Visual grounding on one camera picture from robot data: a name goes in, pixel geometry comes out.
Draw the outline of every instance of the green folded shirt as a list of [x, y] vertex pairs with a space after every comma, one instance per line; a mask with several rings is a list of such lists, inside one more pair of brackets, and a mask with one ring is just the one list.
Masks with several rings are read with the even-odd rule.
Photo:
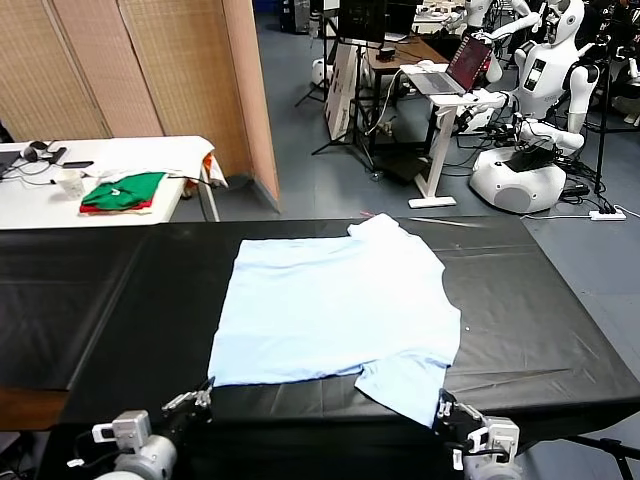
[[82, 199], [82, 205], [101, 210], [128, 210], [151, 200], [164, 175], [141, 173], [115, 183], [103, 183]]

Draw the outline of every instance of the light blue t-shirt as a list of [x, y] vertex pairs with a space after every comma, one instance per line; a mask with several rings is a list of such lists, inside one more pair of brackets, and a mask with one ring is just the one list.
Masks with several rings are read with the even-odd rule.
[[222, 386], [361, 373], [363, 393], [430, 427], [460, 343], [444, 266], [386, 215], [349, 234], [242, 242], [209, 376]]

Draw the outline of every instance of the cup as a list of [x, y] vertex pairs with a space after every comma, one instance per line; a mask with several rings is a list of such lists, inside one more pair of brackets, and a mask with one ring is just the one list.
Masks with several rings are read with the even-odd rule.
[[84, 185], [82, 175], [77, 170], [61, 170], [55, 177], [55, 182], [60, 185], [71, 199], [84, 197]]

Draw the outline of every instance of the black tablecloth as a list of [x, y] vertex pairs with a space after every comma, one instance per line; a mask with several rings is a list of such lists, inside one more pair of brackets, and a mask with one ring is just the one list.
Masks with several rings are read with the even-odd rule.
[[0, 232], [0, 386], [70, 388], [145, 235]]
[[[453, 224], [401, 221], [443, 261], [445, 290], [462, 311], [461, 348], [445, 382], [450, 391], [482, 411], [511, 416], [525, 439], [602, 428], [640, 409], [640, 384], [517, 218], [450, 220]], [[140, 234], [135, 267], [72, 389], [62, 421], [90, 424], [126, 409], [157, 413], [176, 393], [205, 378], [243, 239], [343, 236], [350, 223], [144, 229], [148, 233]], [[141, 231], [112, 232], [126, 236], [131, 230]], [[62, 241], [74, 233], [47, 235]], [[384, 295], [392, 279], [379, 280], [378, 291], [363, 291], [353, 301]], [[410, 424], [365, 398], [354, 380], [220, 388], [213, 396], [214, 423], [274, 429], [318, 421]]]

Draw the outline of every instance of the floor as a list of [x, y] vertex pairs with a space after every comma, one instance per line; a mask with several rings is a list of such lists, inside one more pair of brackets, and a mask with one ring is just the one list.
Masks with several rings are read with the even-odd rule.
[[[321, 42], [311, 44], [307, 36], [281, 33], [277, 18], [272, 16], [258, 16], [257, 28], [282, 212], [273, 211], [246, 179], [234, 179], [231, 191], [216, 196], [223, 220], [361, 218], [362, 211], [387, 212], [392, 216], [503, 214], [476, 197], [468, 188], [466, 178], [443, 177], [440, 183], [439, 191], [453, 195], [457, 206], [411, 210], [407, 201], [417, 196], [415, 186], [400, 186], [386, 178], [372, 181], [347, 149], [334, 147], [312, 157], [310, 153], [328, 140], [322, 105], [306, 101], [294, 108], [294, 104], [308, 89], [311, 62], [322, 56]], [[390, 110], [387, 115], [397, 115], [394, 130], [402, 139], [418, 140], [424, 135], [428, 118], [424, 100], [402, 101], [397, 111]], [[597, 114], [591, 117], [593, 121], [598, 119]], [[587, 144], [583, 160], [593, 166], [597, 156], [594, 134], [589, 136]], [[609, 135], [606, 145], [607, 197], [640, 212], [640, 137]], [[470, 151], [453, 147], [450, 152], [447, 161], [455, 163], [464, 160]], [[460, 170], [448, 169], [447, 172], [460, 173]], [[588, 205], [559, 204], [549, 215], [583, 215], [589, 210]], [[174, 221], [202, 221], [198, 200], [181, 202]], [[630, 217], [621, 223], [525, 219], [524, 223], [620, 356], [640, 378], [640, 255], [637, 254], [640, 219]], [[629, 446], [640, 447], [640, 415], [593, 436], [617, 438]], [[612, 457], [564, 441], [539, 444], [519, 458], [529, 480], [619, 478]], [[632, 467], [640, 478], [640, 464]]]

